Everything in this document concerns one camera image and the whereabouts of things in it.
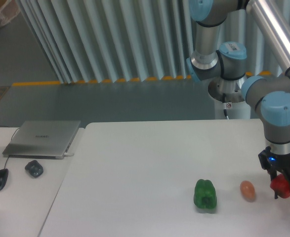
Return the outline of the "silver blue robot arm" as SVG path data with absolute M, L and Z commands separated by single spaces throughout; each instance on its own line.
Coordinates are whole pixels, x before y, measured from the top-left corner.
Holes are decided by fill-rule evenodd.
M 258 155 L 270 175 L 276 198 L 290 197 L 290 26 L 272 0 L 191 0 L 191 18 L 199 32 L 187 59 L 195 81 L 214 78 L 209 94 L 223 104 L 245 101 L 264 127 L 265 149 Z M 284 74 L 267 80 L 246 77 L 246 48 L 237 42 L 216 46 L 229 13 L 245 10 L 255 20 Z

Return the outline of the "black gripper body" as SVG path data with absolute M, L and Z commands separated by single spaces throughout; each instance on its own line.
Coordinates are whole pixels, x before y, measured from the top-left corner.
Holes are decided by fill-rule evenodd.
M 276 170 L 280 173 L 290 174 L 290 153 L 285 155 L 275 154 L 271 152 L 271 147 L 266 147 L 258 154 L 259 162 L 262 169 L 269 173 Z

